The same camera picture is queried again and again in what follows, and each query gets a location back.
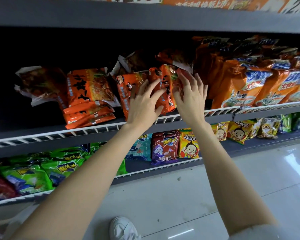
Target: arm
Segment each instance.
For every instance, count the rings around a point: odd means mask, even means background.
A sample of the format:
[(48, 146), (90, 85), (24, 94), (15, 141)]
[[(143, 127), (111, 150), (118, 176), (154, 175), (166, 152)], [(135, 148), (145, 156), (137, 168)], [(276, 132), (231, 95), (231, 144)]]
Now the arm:
[(191, 126), (198, 141), (216, 206), (231, 236), (248, 227), (276, 224), (276, 219), (252, 185), (244, 177), (204, 120), (204, 102), (208, 86), (198, 74), (187, 78), (178, 73), (184, 86), (184, 98), (174, 91), (178, 111)]
[(11, 239), (82, 239), (124, 157), (138, 137), (158, 118), (155, 110), (165, 92), (145, 81), (135, 96), (131, 92), (128, 121), (88, 161), (62, 182), (16, 231)]

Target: white tiled floor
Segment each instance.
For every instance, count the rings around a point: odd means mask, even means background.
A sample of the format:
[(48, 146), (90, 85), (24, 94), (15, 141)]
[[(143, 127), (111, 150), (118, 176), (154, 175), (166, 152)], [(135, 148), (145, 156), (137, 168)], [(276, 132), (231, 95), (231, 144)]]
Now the white tiled floor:
[[(300, 234), (300, 144), (233, 159), (279, 222)], [(204, 166), (112, 186), (84, 240), (108, 239), (109, 222), (119, 215), (145, 240), (228, 237)]]

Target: person's right hand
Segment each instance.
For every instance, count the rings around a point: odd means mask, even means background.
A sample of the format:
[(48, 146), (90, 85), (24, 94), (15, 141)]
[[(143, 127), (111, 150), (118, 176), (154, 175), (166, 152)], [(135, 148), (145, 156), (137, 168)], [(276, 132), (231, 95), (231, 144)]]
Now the person's right hand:
[(191, 128), (207, 124), (204, 120), (204, 102), (207, 97), (208, 85), (203, 85), (197, 73), (194, 78), (189, 72), (185, 72), (187, 76), (185, 77), (178, 69), (177, 74), (183, 84), (184, 92), (182, 100), (178, 89), (173, 90), (179, 114)]

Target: blue snack bag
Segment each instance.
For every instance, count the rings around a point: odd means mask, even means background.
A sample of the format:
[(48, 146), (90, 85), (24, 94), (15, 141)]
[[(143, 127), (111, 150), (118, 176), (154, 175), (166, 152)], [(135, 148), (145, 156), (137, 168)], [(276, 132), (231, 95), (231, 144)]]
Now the blue snack bag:
[(126, 160), (151, 161), (151, 137), (152, 133), (140, 136), (126, 155)]

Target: person's left hand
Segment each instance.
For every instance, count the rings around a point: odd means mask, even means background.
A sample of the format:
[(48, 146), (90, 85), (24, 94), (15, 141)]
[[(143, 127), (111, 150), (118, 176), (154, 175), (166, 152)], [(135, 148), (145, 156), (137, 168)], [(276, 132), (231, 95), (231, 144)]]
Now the person's left hand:
[(151, 96), (152, 90), (159, 82), (158, 79), (149, 84), (149, 81), (145, 80), (139, 87), (137, 94), (136, 87), (132, 87), (127, 125), (132, 125), (140, 134), (144, 133), (155, 122), (164, 108), (159, 106), (155, 109), (155, 105), (160, 96), (166, 92), (165, 88), (154, 92)]

